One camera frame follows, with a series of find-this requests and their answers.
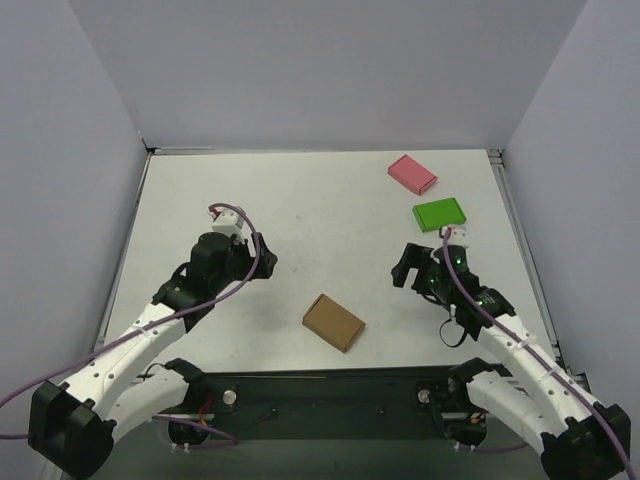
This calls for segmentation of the brown cardboard paper box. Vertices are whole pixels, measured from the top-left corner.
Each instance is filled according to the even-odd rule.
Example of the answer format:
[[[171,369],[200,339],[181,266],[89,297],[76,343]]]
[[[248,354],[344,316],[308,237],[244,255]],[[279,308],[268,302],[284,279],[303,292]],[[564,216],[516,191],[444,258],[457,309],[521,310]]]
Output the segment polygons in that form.
[[[342,353],[348,352],[366,323],[325,294],[302,317],[302,324]]]

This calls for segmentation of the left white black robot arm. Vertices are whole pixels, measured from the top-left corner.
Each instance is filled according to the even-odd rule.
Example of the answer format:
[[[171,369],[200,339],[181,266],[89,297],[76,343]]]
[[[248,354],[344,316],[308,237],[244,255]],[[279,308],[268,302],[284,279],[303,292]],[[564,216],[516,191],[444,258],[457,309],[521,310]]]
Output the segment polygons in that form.
[[[268,279],[276,262],[258,232],[248,240],[236,233],[201,235],[189,261],[160,286],[128,330],[60,384],[46,380],[35,390],[29,446],[74,479],[91,477],[126,420],[142,421],[132,402],[115,408],[140,371],[192,330],[229,285]]]

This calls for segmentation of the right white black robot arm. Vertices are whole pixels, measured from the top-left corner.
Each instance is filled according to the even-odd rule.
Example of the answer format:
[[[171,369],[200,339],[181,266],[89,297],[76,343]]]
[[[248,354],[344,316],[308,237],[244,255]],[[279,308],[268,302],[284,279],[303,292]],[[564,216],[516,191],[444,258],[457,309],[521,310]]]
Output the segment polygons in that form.
[[[443,307],[517,382],[474,358],[450,371],[451,399],[497,417],[539,454],[551,479],[636,476],[629,416],[617,404],[604,406],[546,353],[511,303],[470,272],[464,246],[409,243],[391,270],[394,286],[404,286],[411,270],[412,290]]]

